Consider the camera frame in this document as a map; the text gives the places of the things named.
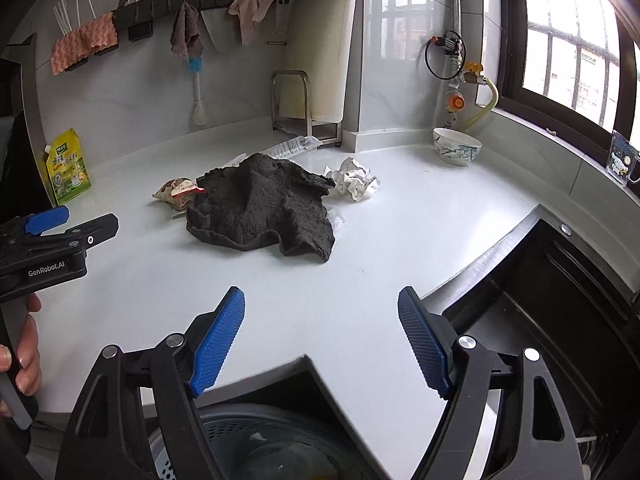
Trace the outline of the person's left hand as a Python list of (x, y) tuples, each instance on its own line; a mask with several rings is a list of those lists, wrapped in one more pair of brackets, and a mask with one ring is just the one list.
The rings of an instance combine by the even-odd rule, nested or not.
[(40, 353), (38, 350), (38, 330), (32, 317), (33, 313), (41, 310), (41, 301), (36, 294), (30, 294), (23, 301), (24, 322), (20, 331), (17, 345), (14, 347), (15, 356), (20, 362), (15, 382), (24, 396), (34, 396), (42, 384), (42, 370)]

